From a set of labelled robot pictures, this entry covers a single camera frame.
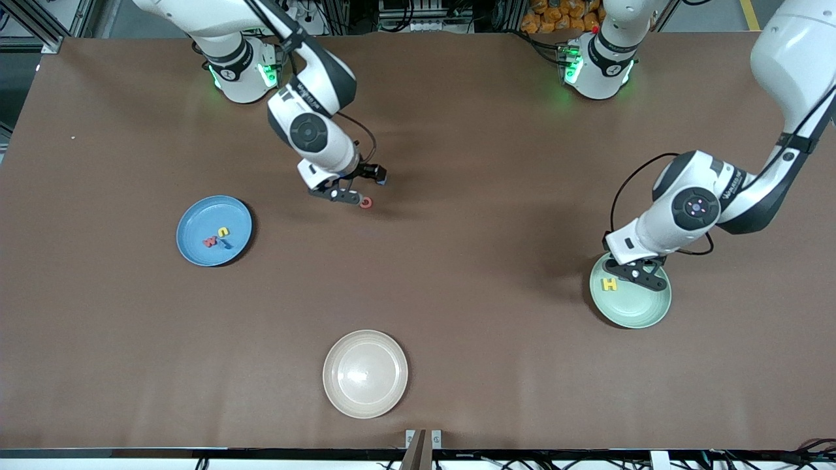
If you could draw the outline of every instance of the black cable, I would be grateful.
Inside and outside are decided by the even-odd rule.
[[[398,33],[399,31],[403,31],[407,26],[412,23],[413,15],[415,15],[415,1],[414,0],[404,0],[405,2],[409,2],[404,5],[404,17],[398,22],[398,25],[392,29],[380,27],[380,30],[386,31],[387,33]]]
[[[244,0],[244,2],[248,7],[250,7],[252,13],[256,15],[258,21],[262,22],[262,24],[270,30],[270,33],[273,33],[279,39],[283,39],[282,35],[278,33],[276,27],[273,26],[273,23],[267,18],[267,15],[265,15],[262,9],[255,3],[255,0]]]
[[[578,463],[580,463],[580,460],[576,460],[576,461],[574,461],[574,462],[570,462],[570,463],[569,463],[569,465],[567,465],[566,467],[563,467],[563,470],[569,470],[570,468],[574,467],[574,466],[575,466],[575,465],[577,465]]]
[[[351,122],[355,123],[360,129],[365,130],[365,133],[369,135],[369,138],[371,139],[371,150],[369,151],[369,154],[365,157],[365,159],[360,160],[363,163],[368,163],[372,159],[372,157],[375,156],[375,152],[377,151],[377,139],[375,138],[375,133],[372,132],[368,127],[363,125],[362,122],[360,122],[360,121],[356,120],[355,118],[345,114],[342,111],[337,111],[337,115],[342,116],[345,119],[350,120]]]
[[[552,462],[551,460],[534,460],[533,462],[536,463],[543,470],[563,470],[562,468],[555,465],[554,462]]]
[[[627,468],[627,466],[626,466],[626,465],[624,465],[623,463],[618,463],[618,462],[616,462],[615,460],[609,460],[608,458],[605,458],[605,459],[604,459],[604,461],[605,461],[605,462],[612,463],[612,464],[613,464],[613,465],[615,465],[616,467],[620,467],[620,468],[621,468],[621,470],[630,470],[629,468]]]
[[[326,15],[325,12],[322,11],[322,8],[319,6],[319,2],[313,2],[313,4],[316,5],[316,9],[317,11],[319,11],[319,16],[322,17],[322,22],[328,25],[329,34],[331,34],[332,36],[336,36],[336,34],[334,34],[334,30],[336,28],[331,23],[331,17]]]
[[[615,197],[613,197],[613,205],[610,206],[610,208],[609,208],[609,231],[610,232],[615,232],[615,206],[619,201],[619,196],[621,196],[621,192],[624,190],[625,187],[627,187],[627,183],[629,183],[630,180],[632,180],[634,176],[638,175],[639,172],[644,170],[648,165],[650,165],[651,163],[659,160],[660,158],[664,158],[666,156],[678,156],[678,155],[679,155],[678,153],[674,153],[674,152],[666,152],[666,153],[663,153],[661,155],[657,155],[657,156],[651,158],[650,160],[646,161],[644,164],[642,164],[641,166],[636,168],[635,171],[630,173],[629,176],[627,176],[627,179],[624,180],[623,183],[621,183],[621,187],[619,188],[619,190],[615,192]],[[682,254],[687,254],[687,255],[690,255],[690,256],[704,256],[704,255],[707,255],[707,254],[711,254],[711,252],[714,251],[714,240],[711,238],[711,235],[708,232],[706,232],[706,240],[708,240],[708,249],[706,251],[692,252],[692,251],[689,251],[689,250],[681,250],[680,249],[680,250],[676,250],[676,252],[677,253],[682,253]]]
[[[528,36],[527,33],[523,33],[522,31],[517,31],[516,29],[503,29],[502,31],[500,31],[500,33],[514,34],[517,37],[524,40],[525,42],[531,44],[531,47],[534,48],[534,51],[537,52],[537,54],[539,54],[540,57],[545,59],[546,62],[549,62],[550,64],[556,64],[556,65],[571,65],[572,64],[571,62],[566,61],[566,60],[552,59],[551,57],[547,56],[542,50],[538,49],[538,48],[543,48],[543,49],[548,49],[550,51],[556,51],[556,50],[558,50],[558,46],[555,45],[555,44],[547,44],[547,43],[541,43],[539,41],[535,41],[534,39],[531,38],[531,36]]]
[[[727,468],[728,470],[737,470],[737,466],[736,466],[736,465],[734,464],[734,462],[732,462],[732,460],[729,458],[728,453],[723,452],[723,453],[722,453],[722,455],[723,455],[723,458],[726,460],[726,468]]]
[[[654,31],[656,31],[657,33],[662,32],[662,29],[668,24],[668,21],[670,21],[671,17],[674,16],[674,13],[676,13],[676,9],[680,6],[680,3],[681,0],[675,0],[673,3],[668,3],[668,6],[665,7],[664,10],[662,10],[662,14],[665,15],[665,12],[668,11],[668,9],[670,9],[670,12],[667,13],[665,19],[663,19],[661,23],[656,24]]]
[[[640,171],[644,170],[647,166],[649,166],[651,163],[659,160],[660,158],[665,158],[666,156],[678,156],[678,155],[679,155],[678,153],[674,153],[674,152],[666,152],[666,153],[663,153],[661,155],[657,155],[657,156],[651,158],[650,160],[646,161],[644,164],[642,164],[642,166],[639,166],[638,168],[635,169],[635,171],[633,171],[632,173],[630,173],[629,176],[627,176],[627,179],[624,180],[623,183],[621,183],[621,187],[619,188],[619,190],[615,192],[615,197],[613,198],[613,205],[609,208],[609,230],[611,232],[615,232],[615,204],[618,202],[619,196],[621,196],[621,192],[624,190],[625,187],[627,187],[627,183],[629,183],[630,180],[632,180],[636,175],[638,175]]]
[[[833,92],[833,89],[830,89],[830,91],[825,96],[830,95],[830,93],[832,93],[832,92]],[[827,444],[829,442],[836,442],[836,439],[818,439],[816,441],[813,441],[813,442],[809,443],[808,445],[806,445],[804,447],[799,447],[798,449],[794,450],[793,453],[798,454],[800,452],[807,452],[814,447],[818,447],[818,446],[821,446],[822,444]]]
[[[0,23],[3,24],[3,25],[0,25],[0,31],[2,31],[3,28],[6,28],[6,25],[8,24],[8,19],[11,18],[11,17],[12,17],[12,15],[4,12],[3,9],[0,8]]]
[[[191,41],[191,50],[195,54],[203,55],[203,51],[201,51],[201,48],[200,48],[200,46],[197,45],[196,41]],[[209,70],[209,61],[208,60],[203,61],[203,64],[201,64],[201,69]]]
[[[533,468],[531,465],[528,465],[528,464],[527,464],[524,460],[519,460],[519,459],[517,459],[517,460],[511,460],[511,461],[508,461],[508,463],[506,463],[505,465],[503,465],[503,466],[502,466],[502,468],[500,468],[499,470],[510,470],[511,466],[512,466],[514,463],[517,463],[517,462],[521,463],[522,465],[525,465],[525,467],[526,467],[528,470],[534,470],[534,468]]]
[[[499,33],[515,34],[519,38],[521,38],[523,41],[526,41],[527,43],[531,44],[532,46],[538,46],[538,47],[541,47],[543,49],[552,49],[552,50],[557,50],[558,49],[558,46],[556,46],[555,44],[541,43],[540,41],[535,41],[534,39],[532,39],[531,36],[528,35],[528,33],[524,33],[522,31],[517,31],[516,29],[503,29]]]
[[[290,59],[290,69],[293,71],[293,74],[298,74],[298,69],[296,68],[296,59],[293,57],[293,51],[288,53],[288,58]]]
[[[810,111],[807,113],[807,115],[805,115],[805,116],[804,116],[804,119],[802,119],[802,120],[801,120],[801,122],[799,122],[799,123],[798,123],[798,125],[797,125],[797,126],[796,126],[796,128],[795,128],[795,130],[794,130],[794,131],[793,131],[793,133],[790,135],[790,138],[789,138],[789,139],[787,139],[787,143],[785,143],[783,146],[781,146],[781,150],[779,150],[779,151],[775,154],[775,156],[774,156],[774,157],[773,157],[773,158],[769,161],[769,163],[767,163],[767,164],[766,164],[766,166],[764,166],[764,167],[763,167],[763,170],[761,170],[761,172],[760,172],[760,173],[758,173],[757,175],[755,175],[755,178],[752,180],[752,182],[751,182],[751,183],[749,183],[749,184],[747,184],[747,185],[745,185],[745,186],[742,186],[742,187],[740,188],[740,191],[744,191],[744,190],[746,190],[746,189],[748,189],[748,188],[752,187],[752,185],[753,185],[753,184],[755,184],[755,183],[757,182],[757,180],[761,179],[761,176],[763,176],[763,175],[764,175],[764,174],[765,174],[765,173],[766,173],[766,172],[767,172],[770,168],[772,168],[772,165],[774,165],[776,161],[781,160],[781,156],[782,156],[783,152],[787,149],[787,146],[789,146],[790,141],[792,141],[792,137],[795,137],[795,136],[797,136],[797,135],[798,135],[798,132],[800,132],[800,131],[801,131],[801,128],[802,128],[802,127],[804,127],[804,125],[805,125],[805,124],[807,124],[807,121],[808,121],[811,117],[813,117],[813,114],[815,114],[815,112],[818,110],[818,107],[819,107],[819,106],[821,106],[821,105],[822,105],[822,103],[824,103],[824,101],[826,101],[826,100],[827,100],[827,98],[829,98],[829,97],[830,97],[830,95],[831,95],[834,91],[836,91],[836,85],[834,85],[833,87],[831,87],[831,88],[830,88],[830,90],[828,90],[828,92],[827,92],[827,93],[825,93],[825,94],[824,94],[824,95],[823,95],[823,96],[822,96],[822,97],[821,97],[821,98],[820,98],[820,99],[816,102],[816,104],[813,106],[813,108],[811,108],[811,109],[810,109]],[[822,441],[821,443],[824,443],[824,442],[836,442],[836,441],[828,441],[827,439],[820,439],[820,441]],[[796,452],[803,452],[803,450],[804,450],[804,449],[798,449]]]
[[[758,467],[757,465],[755,465],[754,463],[749,462],[749,461],[748,461],[748,460],[746,460],[746,459],[743,459],[743,458],[740,458],[740,457],[738,457],[738,456],[734,455],[731,451],[726,451],[726,453],[727,453],[727,454],[729,454],[732,458],[735,458],[735,459],[737,459],[737,460],[739,460],[739,461],[743,462],[743,464],[744,464],[744,465],[748,466],[748,467],[749,467],[749,468],[751,468],[752,470],[761,470],[761,468],[759,468],[759,467]]]
[[[711,234],[706,232],[706,240],[708,241],[708,249],[701,252],[692,252],[691,250],[683,250],[678,249],[676,250],[677,253],[687,254],[688,256],[706,256],[707,254],[711,254],[714,251],[714,239],[711,238]]]

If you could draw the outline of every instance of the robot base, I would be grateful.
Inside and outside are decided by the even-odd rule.
[[[667,285],[653,291],[606,271],[604,263],[609,259],[612,256],[605,253],[589,275],[589,290],[598,310],[625,328],[647,328],[659,323],[670,308],[670,280],[665,270],[659,267],[655,275],[667,281]],[[644,266],[643,271],[650,273],[651,267]]]
[[[252,45],[254,57],[250,66],[241,72],[240,77],[235,81],[227,81],[212,72],[215,86],[230,101],[241,104],[260,100],[278,83],[278,72],[274,69],[276,48],[256,38],[246,38],[246,40]]]
[[[593,100],[606,100],[619,92],[622,86],[627,83],[630,76],[631,65],[625,67],[612,77],[606,77],[601,73],[592,60],[586,57],[589,41],[594,34],[584,33],[578,38],[568,42],[571,48],[578,48],[580,61],[578,64],[568,67],[563,71],[563,80],[567,85],[575,88],[580,94]]]

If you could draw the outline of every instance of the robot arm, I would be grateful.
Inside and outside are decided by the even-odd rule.
[[[593,100],[615,95],[627,83],[635,52],[650,30],[653,5],[652,0],[604,0],[601,29],[569,41],[577,54],[564,57],[571,64],[563,80]]]
[[[244,37],[242,30],[268,27],[286,54],[302,56],[306,67],[268,100],[268,122],[303,159],[299,173],[309,192],[330,201],[360,204],[357,191],[339,180],[365,177],[385,184],[386,170],[362,161],[354,142],[331,117],[354,101],[351,69],[310,37],[275,2],[264,0],[134,0],[143,10],[168,19],[189,34],[209,62],[216,86],[232,101],[260,99],[277,84],[275,49]]]
[[[677,156],[653,186],[654,203],[605,237],[619,265],[663,257],[717,225],[765,228],[836,112],[836,18],[827,0],[787,0],[752,50],[757,82],[779,104],[784,130],[757,175],[701,151]]]

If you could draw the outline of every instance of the green led light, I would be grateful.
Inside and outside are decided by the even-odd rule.
[[[575,83],[575,81],[578,80],[578,75],[580,74],[580,70],[583,68],[583,66],[584,66],[584,58],[583,57],[578,57],[578,60],[576,60],[574,64],[569,65],[566,68],[566,77],[565,77],[566,81],[569,82],[570,84]]]
[[[273,72],[273,67],[265,67],[261,64],[258,65],[258,72],[261,73],[262,79],[264,79],[264,84],[270,88],[276,86],[276,74]]]
[[[217,81],[217,75],[215,75],[215,70],[212,67],[209,67],[209,71],[212,72],[212,78],[215,80],[215,88],[221,89],[221,83]]]
[[[633,64],[635,64],[634,60],[630,60],[630,65],[627,66],[627,71],[624,72],[624,79],[621,80],[621,84],[627,83],[627,80],[630,79],[630,69],[633,68]]]

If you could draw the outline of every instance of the green plate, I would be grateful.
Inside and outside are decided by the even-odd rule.
[[[617,276],[604,271],[604,262],[610,259],[605,253],[595,263],[589,275],[589,290],[598,310],[613,323],[625,328],[647,328],[659,323],[670,308],[670,280],[663,268],[656,275],[668,281],[668,287],[661,292],[654,292],[639,285],[622,281]],[[604,281],[615,281],[615,290],[604,290]]]

